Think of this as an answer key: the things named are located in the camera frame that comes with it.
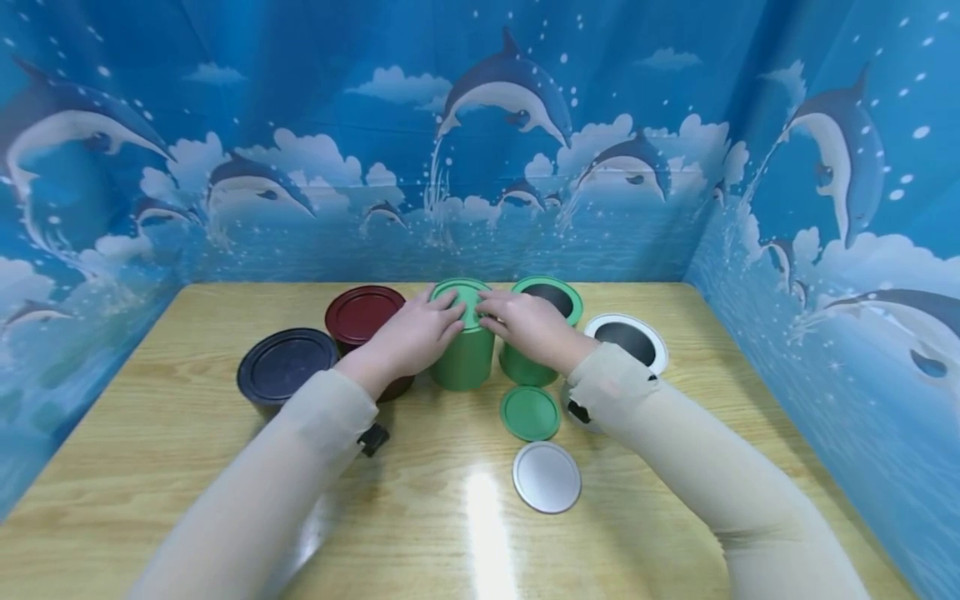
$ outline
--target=finger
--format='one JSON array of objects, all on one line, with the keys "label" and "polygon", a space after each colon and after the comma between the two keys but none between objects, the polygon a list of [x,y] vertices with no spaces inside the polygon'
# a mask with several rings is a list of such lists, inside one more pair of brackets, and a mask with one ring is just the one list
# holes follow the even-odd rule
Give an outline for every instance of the finger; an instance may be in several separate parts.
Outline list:
[{"label": "finger", "polygon": [[477,304],[477,314],[494,315],[497,319],[503,317],[507,308],[507,301],[499,298],[490,298]]},{"label": "finger", "polygon": [[460,332],[464,330],[464,322],[457,320],[453,323],[446,326],[444,333],[440,336],[440,344],[444,348],[453,343],[453,338],[460,335]]},{"label": "finger", "polygon": [[492,331],[493,335],[498,335],[503,339],[507,339],[507,337],[510,335],[510,331],[507,329],[507,326],[493,317],[484,317],[481,319],[480,326]]},{"label": "finger", "polygon": [[480,290],[477,296],[484,300],[509,300],[516,294],[510,290]]},{"label": "finger", "polygon": [[466,302],[458,302],[453,306],[450,306],[446,310],[440,311],[441,321],[444,325],[450,325],[454,321],[460,321],[460,318],[464,316],[464,313],[467,311]]},{"label": "finger", "polygon": [[458,294],[456,290],[450,290],[446,294],[440,294],[432,301],[428,302],[426,307],[433,310],[444,310],[445,308],[449,308],[450,304],[457,299],[457,295]]},{"label": "finger", "polygon": [[436,287],[437,287],[436,283],[428,284],[426,288],[422,292],[417,294],[415,298],[410,300],[410,302],[413,304],[426,304],[430,300],[430,295],[433,294],[433,290]]}]

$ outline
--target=cylindrical tin can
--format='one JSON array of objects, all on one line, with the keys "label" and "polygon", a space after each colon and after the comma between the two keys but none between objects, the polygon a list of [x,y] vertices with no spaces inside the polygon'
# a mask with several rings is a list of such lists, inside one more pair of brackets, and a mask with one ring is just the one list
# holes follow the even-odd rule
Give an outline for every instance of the cylindrical tin can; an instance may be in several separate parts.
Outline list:
[{"label": "cylindrical tin can", "polygon": [[[576,327],[584,314],[584,302],[580,294],[553,277],[526,277],[518,281],[512,291],[548,300],[566,317],[571,327]],[[557,378],[556,371],[535,363],[509,344],[504,344],[500,351],[500,368],[519,385],[543,387]]]},{"label": "cylindrical tin can", "polygon": [[442,388],[462,392],[480,387],[490,376],[493,333],[480,326],[480,315],[476,313],[476,305],[480,302],[477,292],[490,290],[490,286],[476,279],[455,277],[438,283],[431,300],[450,290],[457,291],[455,303],[467,305],[463,316],[464,330],[447,347],[440,360],[430,367],[430,375]]},{"label": "cylindrical tin can", "polygon": [[[397,291],[380,285],[364,285],[347,290],[326,309],[326,330],[333,336],[341,356],[360,348],[406,300]],[[401,377],[391,383],[377,402],[393,400],[413,385],[413,377]]]},{"label": "cylindrical tin can", "polygon": [[[590,319],[584,333],[601,342],[617,344],[627,350],[631,356],[650,368],[655,375],[666,369],[670,356],[666,343],[657,331],[647,323],[631,317],[608,313]],[[596,421],[589,412],[570,397],[570,387],[564,384],[560,392],[560,407],[570,420],[588,431],[600,433]]]},{"label": "cylindrical tin can", "polygon": [[337,364],[337,347],[317,329],[286,329],[251,348],[237,370],[237,387],[270,419],[317,371]]}]

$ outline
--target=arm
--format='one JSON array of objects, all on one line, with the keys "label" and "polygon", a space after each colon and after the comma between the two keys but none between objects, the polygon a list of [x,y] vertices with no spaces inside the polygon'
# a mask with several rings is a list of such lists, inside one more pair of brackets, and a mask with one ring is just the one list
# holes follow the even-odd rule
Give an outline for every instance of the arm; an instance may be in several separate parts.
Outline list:
[{"label": "arm", "polygon": [[638,454],[720,541],[732,598],[869,598],[790,478],[625,350],[604,344],[568,379],[604,432]]},{"label": "arm", "polygon": [[132,600],[258,597],[320,495],[360,451],[371,398],[422,371],[463,329],[456,292],[407,302],[365,346],[313,375],[190,507]]}]

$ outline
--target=person's left hand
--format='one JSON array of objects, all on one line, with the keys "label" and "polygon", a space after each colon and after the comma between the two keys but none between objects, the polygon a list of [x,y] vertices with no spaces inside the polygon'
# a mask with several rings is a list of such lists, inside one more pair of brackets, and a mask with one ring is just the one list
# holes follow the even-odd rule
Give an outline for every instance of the person's left hand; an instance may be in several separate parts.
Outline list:
[{"label": "person's left hand", "polygon": [[362,347],[343,358],[335,369],[378,397],[386,386],[406,375],[424,371],[435,362],[464,328],[467,306],[451,304],[456,290],[430,300],[429,285],[409,300]]}]

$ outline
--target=beige sleeve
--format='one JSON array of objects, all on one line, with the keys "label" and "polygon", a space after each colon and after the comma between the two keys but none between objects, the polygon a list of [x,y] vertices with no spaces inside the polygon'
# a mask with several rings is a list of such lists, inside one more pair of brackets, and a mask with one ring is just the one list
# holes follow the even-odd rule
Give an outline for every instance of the beige sleeve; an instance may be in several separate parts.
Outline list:
[{"label": "beige sleeve", "polygon": [[604,344],[571,396],[638,454],[723,546],[735,600],[869,598],[829,525],[781,470],[699,404]]},{"label": "beige sleeve", "polygon": [[187,511],[130,598],[257,597],[376,414],[351,379],[315,374]]}]

